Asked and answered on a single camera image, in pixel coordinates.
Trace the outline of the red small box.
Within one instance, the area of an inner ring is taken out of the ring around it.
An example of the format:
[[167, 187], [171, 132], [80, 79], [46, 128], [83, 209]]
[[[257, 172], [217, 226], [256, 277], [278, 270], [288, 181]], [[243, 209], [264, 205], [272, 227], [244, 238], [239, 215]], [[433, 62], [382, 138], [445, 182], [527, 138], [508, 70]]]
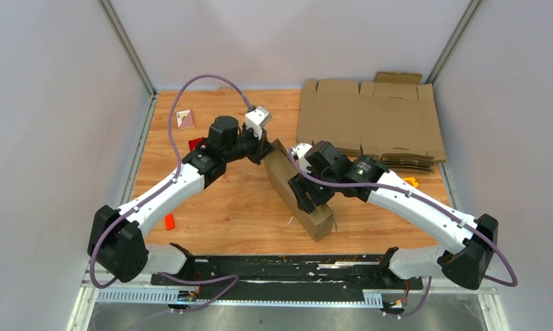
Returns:
[[188, 147], [190, 151], [196, 150], [202, 143], [205, 142], [205, 137], [199, 137], [188, 141]]

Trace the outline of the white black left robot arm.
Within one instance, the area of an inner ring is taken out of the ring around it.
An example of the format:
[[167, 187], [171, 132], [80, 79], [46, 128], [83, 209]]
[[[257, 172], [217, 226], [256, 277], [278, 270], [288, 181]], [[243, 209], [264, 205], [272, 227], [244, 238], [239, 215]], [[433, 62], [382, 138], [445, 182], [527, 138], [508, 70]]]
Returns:
[[117, 208], [99, 208], [88, 243], [90, 269], [100, 265], [122, 283], [143, 272], [163, 272], [179, 285], [189, 284], [196, 268], [186, 250], [147, 245], [145, 238], [162, 218], [221, 177], [230, 162], [246, 158], [260, 164], [272, 151], [265, 130], [270, 119], [261, 107], [248, 112], [242, 124], [234, 117], [217, 117], [207, 137], [166, 178]]

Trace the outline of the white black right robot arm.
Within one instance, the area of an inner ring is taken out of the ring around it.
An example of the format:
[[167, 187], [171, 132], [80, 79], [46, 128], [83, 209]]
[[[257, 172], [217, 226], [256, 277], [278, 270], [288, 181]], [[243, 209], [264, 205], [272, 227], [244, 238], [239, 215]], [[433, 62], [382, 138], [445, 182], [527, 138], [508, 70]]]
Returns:
[[395, 288], [414, 277], [445, 276], [468, 290], [479, 289], [496, 253], [498, 221], [451, 208], [404, 181], [384, 163], [361, 155], [350, 160], [330, 142], [300, 143], [285, 153], [297, 174], [288, 181], [298, 209], [311, 213], [336, 193], [379, 206], [433, 237], [426, 248], [387, 249], [378, 278]]

